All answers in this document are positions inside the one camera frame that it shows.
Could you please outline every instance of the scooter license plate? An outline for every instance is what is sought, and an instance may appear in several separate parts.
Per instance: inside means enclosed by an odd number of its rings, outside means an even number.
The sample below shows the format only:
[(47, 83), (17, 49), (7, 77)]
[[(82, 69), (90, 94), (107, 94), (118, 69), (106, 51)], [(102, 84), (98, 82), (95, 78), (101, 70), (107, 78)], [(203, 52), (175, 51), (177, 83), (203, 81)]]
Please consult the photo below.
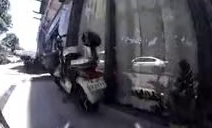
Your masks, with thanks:
[(103, 79), (98, 78), (98, 79), (88, 80), (87, 87), (90, 91), (97, 91), (97, 90), (106, 88), (106, 84)]

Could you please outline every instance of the tire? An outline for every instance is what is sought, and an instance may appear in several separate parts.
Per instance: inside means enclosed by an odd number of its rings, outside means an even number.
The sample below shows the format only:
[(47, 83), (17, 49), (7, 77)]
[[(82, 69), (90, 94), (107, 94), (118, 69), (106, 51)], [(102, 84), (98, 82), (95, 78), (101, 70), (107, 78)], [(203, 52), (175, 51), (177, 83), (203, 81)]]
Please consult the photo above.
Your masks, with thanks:
[(99, 108), (99, 104), (92, 104), (88, 98), (83, 88), (80, 85), (77, 85), (76, 96), (78, 97), (78, 103), (81, 109), (85, 112), (95, 112)]

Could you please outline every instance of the scooter rear light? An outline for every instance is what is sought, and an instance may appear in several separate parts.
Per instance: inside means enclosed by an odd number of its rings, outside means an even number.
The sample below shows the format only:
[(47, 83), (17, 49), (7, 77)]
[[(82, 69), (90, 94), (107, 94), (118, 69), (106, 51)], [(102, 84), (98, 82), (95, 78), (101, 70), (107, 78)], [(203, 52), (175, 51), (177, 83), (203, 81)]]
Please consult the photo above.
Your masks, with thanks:
[(83, 73), (83, 76), (88, 79), (98, 78), (98, 77), (101, 77), (102, 75), (103, 74), (101, 72), (97, 72), (95, 70), (88, 70), (88, 71), (85, 71), (85, 73)]

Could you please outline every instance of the street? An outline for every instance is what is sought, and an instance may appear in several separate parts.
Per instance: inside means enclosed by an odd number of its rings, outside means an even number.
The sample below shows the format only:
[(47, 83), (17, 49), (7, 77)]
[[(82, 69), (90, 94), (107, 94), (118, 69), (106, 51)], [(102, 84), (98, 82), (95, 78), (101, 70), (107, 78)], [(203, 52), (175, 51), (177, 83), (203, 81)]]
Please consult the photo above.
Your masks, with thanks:
[(0, 66), (0, 106), (11, 128), (161, 127), (106, 105), (96, 113), (84, 113), (48, 74), (26, 74), (21, 68), (22, 63)]

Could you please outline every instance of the scooter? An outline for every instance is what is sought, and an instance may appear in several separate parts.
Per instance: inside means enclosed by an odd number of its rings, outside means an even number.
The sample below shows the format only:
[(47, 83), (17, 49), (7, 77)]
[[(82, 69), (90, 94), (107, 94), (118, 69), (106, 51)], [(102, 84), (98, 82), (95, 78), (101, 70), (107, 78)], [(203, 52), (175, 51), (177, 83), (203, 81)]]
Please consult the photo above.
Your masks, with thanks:
[(55, 82), (73, 96), (84, 111), (96, 111), (106, 88), (103, 74), (95, 70), (98, 64), (96, 47), (101, 44), (101, 39), (93, 32), (83, 34), (84, 45), (91, 49), (91, 58), (84, 59), (77, 47), (63, 49), (62, 37), (57, 38), (60, 64), (52, 74)]

